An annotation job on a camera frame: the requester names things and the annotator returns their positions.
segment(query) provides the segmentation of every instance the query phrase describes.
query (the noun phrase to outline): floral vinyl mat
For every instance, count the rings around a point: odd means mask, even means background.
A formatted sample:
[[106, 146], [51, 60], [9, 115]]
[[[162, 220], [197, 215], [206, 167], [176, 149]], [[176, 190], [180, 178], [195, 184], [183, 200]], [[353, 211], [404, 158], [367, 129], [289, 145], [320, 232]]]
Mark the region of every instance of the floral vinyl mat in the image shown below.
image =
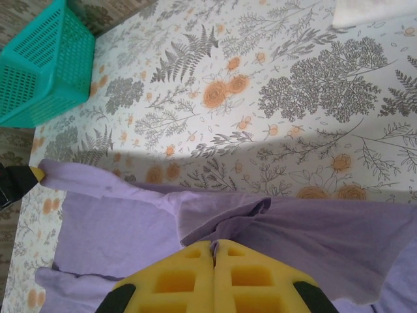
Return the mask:
[[[417, 17], [336, 30], [334, 7], [151, 5], [97, 39], [90, 99], [37, 128], [31, 164], [52, 158], [130, 182], [417, 203]], [[64, 198], [39, 187], [23, 200], [8, 312], [42, 305], [33, 274], [53, 259]]]

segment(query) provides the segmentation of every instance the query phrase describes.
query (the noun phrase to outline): yellow foam block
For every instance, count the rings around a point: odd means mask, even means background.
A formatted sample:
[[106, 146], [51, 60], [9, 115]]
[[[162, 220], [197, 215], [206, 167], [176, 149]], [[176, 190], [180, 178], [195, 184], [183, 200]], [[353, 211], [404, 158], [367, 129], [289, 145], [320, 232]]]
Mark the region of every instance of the yellow foam block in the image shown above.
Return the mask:
[[293, 286], [312, 277], [229, 240], [201, 241], [120, 281], [136, 290], [124, 313], [310, 313]]

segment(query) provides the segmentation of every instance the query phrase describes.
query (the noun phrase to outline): plastic basket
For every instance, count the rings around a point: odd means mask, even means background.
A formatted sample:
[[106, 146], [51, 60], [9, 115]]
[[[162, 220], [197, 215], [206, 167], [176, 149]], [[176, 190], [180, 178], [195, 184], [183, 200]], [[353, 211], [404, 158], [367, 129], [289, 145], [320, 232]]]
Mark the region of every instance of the plastic basket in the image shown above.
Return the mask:
[[0, 126], [36, 127], [89, 97], [95, 39], [55, 0], [0, 55]]

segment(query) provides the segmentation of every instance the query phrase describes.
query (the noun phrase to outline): floral tablecloth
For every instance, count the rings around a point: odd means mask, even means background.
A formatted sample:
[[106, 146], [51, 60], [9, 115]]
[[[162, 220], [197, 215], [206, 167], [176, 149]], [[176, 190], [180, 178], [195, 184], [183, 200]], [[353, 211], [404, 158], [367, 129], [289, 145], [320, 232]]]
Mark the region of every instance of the floral tablecloth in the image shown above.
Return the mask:
[[[150, 6], [97, 40], [89, 101], [37, 128], [31, 164], [271, 196], [417, 201], [417, 18], [335, 30], [334, 7]], [[3, 312], [42, 306], [33, 277], [52, 263], [64, 198], [38, 186], [23, 199]]]

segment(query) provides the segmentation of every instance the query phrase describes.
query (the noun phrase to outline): white object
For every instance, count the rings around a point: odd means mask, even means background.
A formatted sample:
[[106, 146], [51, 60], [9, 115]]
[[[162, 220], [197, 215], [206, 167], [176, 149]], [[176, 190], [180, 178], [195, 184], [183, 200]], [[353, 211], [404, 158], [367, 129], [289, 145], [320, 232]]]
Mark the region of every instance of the white object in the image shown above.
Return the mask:
[[343, 28], [417, 14], [417, 0], [337, 0], [333, 27]]

